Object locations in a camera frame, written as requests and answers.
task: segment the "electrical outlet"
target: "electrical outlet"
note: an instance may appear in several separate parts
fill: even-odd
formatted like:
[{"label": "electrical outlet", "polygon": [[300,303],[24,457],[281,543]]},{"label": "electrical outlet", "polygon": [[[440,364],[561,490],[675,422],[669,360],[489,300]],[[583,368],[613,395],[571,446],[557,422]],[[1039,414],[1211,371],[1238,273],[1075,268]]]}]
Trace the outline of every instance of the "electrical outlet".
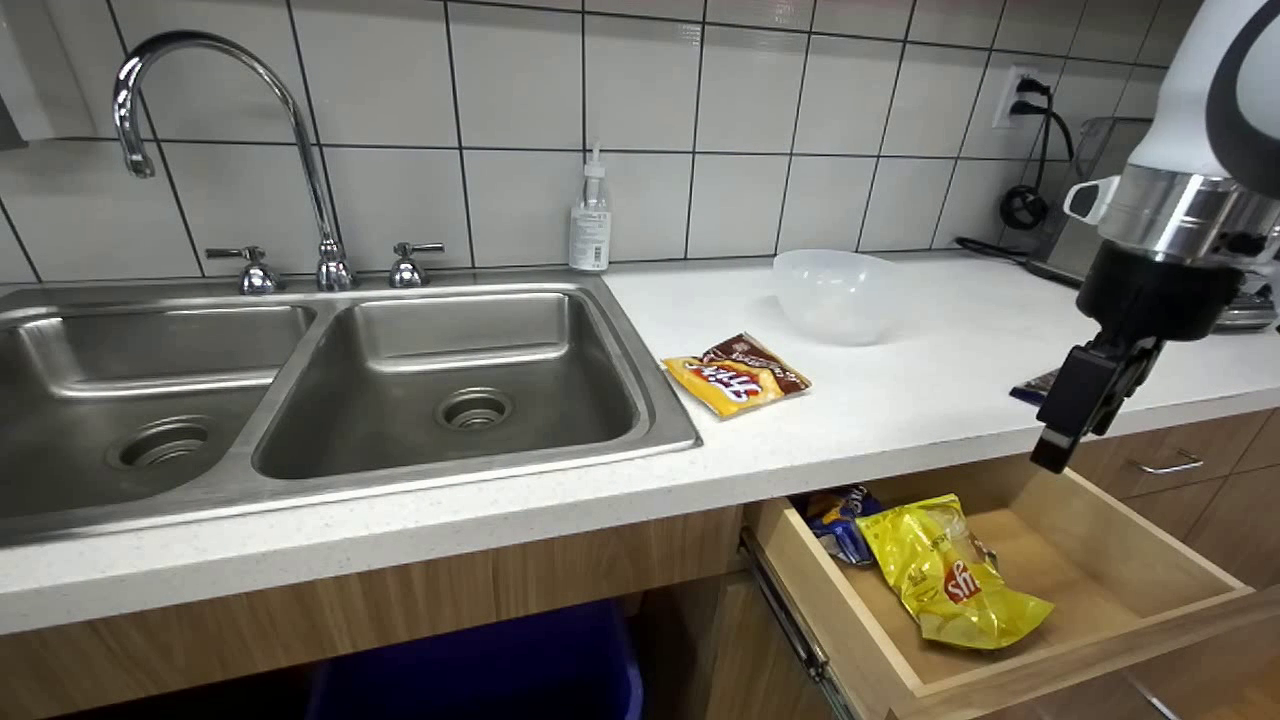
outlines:
[{"label": "electrical outlet", "polygon": [[1003,85],[999,85],[999,101],[997,101],[997,113],[990,113],[990,127],[1019,127],[1029,115],[1008,115],[1008,109],[1019,101],[1016,85],[1019,79],[1039,79],[1046,85],[1044,76],[1029,73],[1029,67],[1008,67],[1003,73]]}]

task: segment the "kitchen counter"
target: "kitchen counter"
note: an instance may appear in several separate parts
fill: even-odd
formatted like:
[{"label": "kitchen counter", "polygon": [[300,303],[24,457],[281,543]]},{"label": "kitchen counter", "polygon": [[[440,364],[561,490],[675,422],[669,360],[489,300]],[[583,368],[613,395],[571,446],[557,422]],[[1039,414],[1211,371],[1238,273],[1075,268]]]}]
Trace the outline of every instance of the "kitchen counter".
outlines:
[{"label": "kitchen counter", "polygon": [[[751,331],[813,392],[728,422],[689,403],[704,437],[692,453],[0,549],[0,631],[1029,453],[1039,422],[1008,382],[1054,368],[1091,321],[1073,293],[997,260],[897,264],[904,321],[873,348],[799,334],[766,293],[766,264],[620,268],[608,282],[657,354]],[[1116,432],[1258,407],[1280,407],[1280,334],[1211,334],[1173,342]]]}]

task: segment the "double sink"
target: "double sink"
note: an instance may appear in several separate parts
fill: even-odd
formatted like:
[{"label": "double sink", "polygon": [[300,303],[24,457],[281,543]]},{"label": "double sink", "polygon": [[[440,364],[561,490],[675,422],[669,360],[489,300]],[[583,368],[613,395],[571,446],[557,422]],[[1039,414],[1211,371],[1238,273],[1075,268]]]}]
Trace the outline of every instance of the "double sink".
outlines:
[{"label": "double sink", "polygon": [[598,281],[397,293],[17,293],[0,538],[692,446]]}]

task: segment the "open drawer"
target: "open drawer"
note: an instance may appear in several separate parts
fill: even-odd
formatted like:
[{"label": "open drawer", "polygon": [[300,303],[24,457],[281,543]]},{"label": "open drawer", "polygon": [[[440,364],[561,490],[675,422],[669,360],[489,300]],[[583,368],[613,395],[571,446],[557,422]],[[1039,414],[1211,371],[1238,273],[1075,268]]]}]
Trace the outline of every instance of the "open drawer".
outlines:
[{"label": "open drawer", "polygon": [[751,514],[749,543],[763,576],[855,716],[997,710],[1191,644],[1247,597],[1238,578],[1073,470],[999,460],[875,485],[888,502],[937,490],[963,499],[966,528],[990,543],[1012,587],[1054,602],[1023,644],[923,644],[878,571],[827,558],[789,499]]}]

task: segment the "soap dispenser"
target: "soap dispenser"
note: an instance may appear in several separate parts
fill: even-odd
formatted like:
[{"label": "soap dispenser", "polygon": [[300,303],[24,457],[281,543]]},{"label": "soap dispenser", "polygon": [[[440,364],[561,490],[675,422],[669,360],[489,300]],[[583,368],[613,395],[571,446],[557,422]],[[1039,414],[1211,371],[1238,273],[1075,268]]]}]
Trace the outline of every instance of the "soap dispenser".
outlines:
[{"label": "soap dispenser", "polygon": [[613,203],[603,189],[603,155],[591,149],[583,163],[583,195],[566,212],[566,268],[603,273],[613,244]]}]

